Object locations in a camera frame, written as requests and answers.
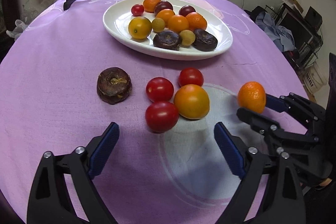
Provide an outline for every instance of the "cherry tomato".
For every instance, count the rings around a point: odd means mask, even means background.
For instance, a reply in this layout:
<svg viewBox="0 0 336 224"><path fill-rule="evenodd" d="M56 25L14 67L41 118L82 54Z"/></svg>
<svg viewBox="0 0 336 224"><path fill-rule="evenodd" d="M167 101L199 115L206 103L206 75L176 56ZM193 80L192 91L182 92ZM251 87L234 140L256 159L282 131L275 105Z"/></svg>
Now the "cherry tomato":
<svg viewBox="0 0 336 224"><path fill-rule="evenodd" d="M204 78L202 73L195 68L186 68L181 71L180 76L178 77L178 83L180 86L194 84L202 86L204 83Z"/></svg>
<svg viewBox="0 0 336 224"><path fill-rule="evenodd" d="M148 127L157 133L166 132L176 125L179 120L177 107L166 101L152 103L145 113Z"/></svg>
<svg viewBox="0 0 336 224"><path fill-rule="evenodd" d="M175 94L174 105L179 113L188 119L201 119L210 110L210 100L207 92L199 85L184 85Z"/></svg>
<svg viewBox="0 0 336 224"><path fill-rule="evenodd" d="M174 87L168 79L156 77L148 82L146 93L152 102L169 101L174 95Z"/></svg>
<svg viewBox="0 0 336 224"><path fill-rule="evenodd" d="M144 11L145 11L145 8L141 4L135 4L131 9L131 13L135 17L141 16Z"/></svg>

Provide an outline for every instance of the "silver bolt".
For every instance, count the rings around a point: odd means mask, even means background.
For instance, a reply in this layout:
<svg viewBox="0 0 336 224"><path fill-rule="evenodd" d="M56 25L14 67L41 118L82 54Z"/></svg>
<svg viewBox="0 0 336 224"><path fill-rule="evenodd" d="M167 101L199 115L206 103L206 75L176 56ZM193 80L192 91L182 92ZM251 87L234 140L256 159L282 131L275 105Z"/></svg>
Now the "silver bolt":
<svg viewBox="0 0 336 224"><path fill-rule="evenodd" d="M284 158L284 159L288 159L289 158L289 154L287 152L282 152L281 153L281 156Z"/></svg>
<svg viewBox="0 0 336 224"><path fill-rule="evenodd" d="M83 147L83 146L79 146L79 147L77 147L76 149L75 149L75 152L77 153L77 154L81 154L81 153L83 153L85 151L85 148Z"/></svg>
<svg viewBox="0 0 336 224"><path fill-rule="evenodd" d="M251 146L251 147L249 147L249 152L251 154L256 154L256 153L258 153L258 149L256 149L255 147Z"/></svg>
<svg viewBox="0 0 336 224"><path fill-rule="evenodd" d="M43 154L43 157L44 158L50 158L51 157L51 152L50 151L47 151L47 152L45 152L44 154Z"/></svg>
<svg viewBox="0 0 336 224"><path fill-rule="evenodd" d="M277 153L280 155L282 152L284 151L284 149L280 146L277 148Z"/></svg>

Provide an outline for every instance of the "white oval plate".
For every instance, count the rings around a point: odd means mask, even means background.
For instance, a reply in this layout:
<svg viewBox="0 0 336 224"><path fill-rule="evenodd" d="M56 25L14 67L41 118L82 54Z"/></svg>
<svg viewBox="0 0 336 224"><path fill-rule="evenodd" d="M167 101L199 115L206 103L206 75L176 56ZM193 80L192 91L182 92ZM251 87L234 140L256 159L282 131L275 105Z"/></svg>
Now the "white oval plate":
<svg viewBox="0 0 336 224"><path fill-rule="evenodd" d="M148 54L155 57L172 59L172 60L202 60L217 56L227 51L233 41L230 29L217 16L211 12L182 0L166 0L169 1L174 8L175 14L179 13L181 7L191 5L196 12L200 13L208 22L207 32L214 35L218 40L216 49L210 52L202 52L194 47L180 47L179 51L172 51L163 48L154 47L153 38L156 35L152 32L149 37L143 40L133 39L128 33L128 24L132 16L131 8L135 4L142 4L144 0L122 0L109 7L103 15L103 24L106 30L121 44L134 49L138 52ZM155 16L151 13L144 13L152 21Z"/></svg>

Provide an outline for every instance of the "white bucket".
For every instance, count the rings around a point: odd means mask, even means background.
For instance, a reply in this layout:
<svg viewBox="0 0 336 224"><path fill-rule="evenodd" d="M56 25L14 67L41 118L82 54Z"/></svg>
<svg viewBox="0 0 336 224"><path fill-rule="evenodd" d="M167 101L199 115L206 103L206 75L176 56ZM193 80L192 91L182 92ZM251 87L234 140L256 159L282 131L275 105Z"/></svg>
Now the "white bucket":
<svg viewBox="0 0 336 224"><path fill-rule="evenodd" d="M315 62L308 68L303 75L303 82L311 94L314 94L321 87L328 83L327 78L321 72L319 66Z"/></svg>

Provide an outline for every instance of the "round table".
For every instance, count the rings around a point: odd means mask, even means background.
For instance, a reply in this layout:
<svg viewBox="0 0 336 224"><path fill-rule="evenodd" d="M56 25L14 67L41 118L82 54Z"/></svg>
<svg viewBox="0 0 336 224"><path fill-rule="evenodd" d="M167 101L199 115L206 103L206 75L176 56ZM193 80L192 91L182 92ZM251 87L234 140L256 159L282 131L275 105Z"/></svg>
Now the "round table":
<svg viewBox="0 0 336 224"><path fill-rule="evenodd" d="M306 97L291 66L248 15L226 0L185 0L217 15L234 38L227 52L202 61L160 59L117 42L104 29L102 15L120 0L77 0L67 11L64 1L39 15L0 65L0 189L10 205L26 219L43 152L68 154L116 122L119 141L93 181L115 219L121 224L215 223L239 183L219 156L211 133L213 125L224 119L221 104L216 102L215 116L208 115L210 130L195 127L180 132L178 138L174 133L157 135L148 131L144 120L149 105L145 86L162 76L177 89L179 71L193 66L202 71L210 93L213 89L222 89L225 95L237 93L254 80L277 97L289 92ZM130 97L117 105L102 102L96 93L97 77L108 67L122 68L133 83ZM264 114L284 129L303 133L286 114L270 110ZM187 145L192 151L185 151L185 143L192 143ZM187 164L199 158L203 165L193 169ZM265 181L260 182L248 218L258 209ZM74 207L85 218L69 177L67 182Z"/></svg>

